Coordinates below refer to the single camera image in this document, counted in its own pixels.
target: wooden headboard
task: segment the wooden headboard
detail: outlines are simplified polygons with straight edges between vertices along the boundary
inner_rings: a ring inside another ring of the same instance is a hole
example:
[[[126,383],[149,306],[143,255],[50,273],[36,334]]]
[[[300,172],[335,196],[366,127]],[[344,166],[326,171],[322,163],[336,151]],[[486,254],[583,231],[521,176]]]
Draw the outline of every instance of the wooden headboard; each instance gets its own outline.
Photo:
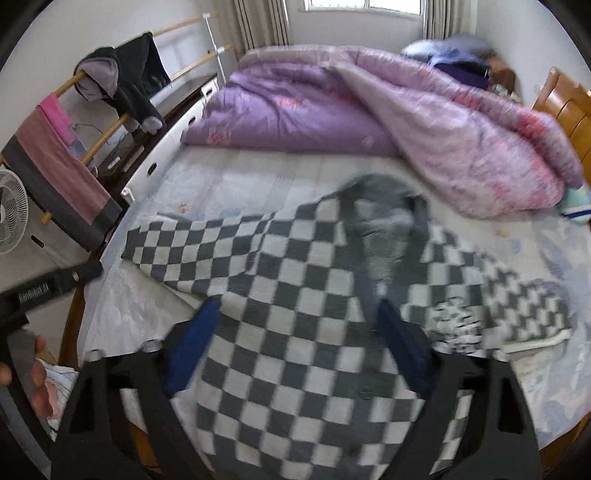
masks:
[[[534,110],[547,112],[558,120],[583,163],[587,182],[591,184],[591,92],[553,67]]]

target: pink comforter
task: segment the pink comforter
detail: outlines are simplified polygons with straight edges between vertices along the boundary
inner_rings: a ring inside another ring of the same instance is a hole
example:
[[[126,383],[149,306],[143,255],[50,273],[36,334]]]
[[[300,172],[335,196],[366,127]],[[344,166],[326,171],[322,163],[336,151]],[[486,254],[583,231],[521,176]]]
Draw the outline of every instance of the pink comforter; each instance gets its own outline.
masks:
[[[396,54],[360,47],[253,50],[258,64],[319,65],[338,72],[415,170],[460,212],[487,218],[556,205],[583,169],[550,115]]]

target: blue gripper pad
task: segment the blue gripper pad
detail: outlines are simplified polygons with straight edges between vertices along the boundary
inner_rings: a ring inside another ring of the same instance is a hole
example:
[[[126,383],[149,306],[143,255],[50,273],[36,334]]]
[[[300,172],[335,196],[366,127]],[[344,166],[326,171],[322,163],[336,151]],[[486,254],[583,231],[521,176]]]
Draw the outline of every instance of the blue gripper pad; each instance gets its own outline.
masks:
[[[168,398],[187,388],[197,364],[205,353],[217,328],[219,303],[207,299],[197,311],[189,327],[168,359],[164,393]]]
[[[386,341],[398,367],[410,390],[421,398],[428,398],[433,390],[431,356],[421,347],[417,336],[425,334],[419,325],[405,322],[400,312],[388,300],[378,305],[378,320],[375,329]]]

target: window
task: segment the window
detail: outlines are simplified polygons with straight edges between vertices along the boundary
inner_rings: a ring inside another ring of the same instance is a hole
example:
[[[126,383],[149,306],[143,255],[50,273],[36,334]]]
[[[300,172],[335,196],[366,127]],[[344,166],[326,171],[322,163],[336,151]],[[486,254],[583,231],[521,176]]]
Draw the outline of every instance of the window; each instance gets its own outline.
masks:
[[[420,15],[421,0],[307,0],[307,10],[347,8],[360,10],[382,9]]]

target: white pole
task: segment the white pole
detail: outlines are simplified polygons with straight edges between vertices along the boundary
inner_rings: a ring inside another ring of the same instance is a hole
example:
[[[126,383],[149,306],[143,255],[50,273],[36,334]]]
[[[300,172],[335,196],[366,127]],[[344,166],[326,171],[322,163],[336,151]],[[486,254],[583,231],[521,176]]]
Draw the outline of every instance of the white pole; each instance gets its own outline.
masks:
[[[213,49],[217,52],[216,60],[217,60],[217,66],[220,69],[220,76],[222,77],[222,84],[225,85],[226,75],[223,72],[223,66],[222,66],[222,60],[220,59],[220,54],[223,53],[224,51],[226,51],[226,49],[224,47],[219,47],[219,48],[217,47],[216,40],[215,40],[215,38],[213,38],[212,28],[209,25],[209,18],[210,18],[210,14],[203,14],[203,19],[205,20],[205,25],[207,26],[207,31],[209,32],[209,38],[212,41]]]

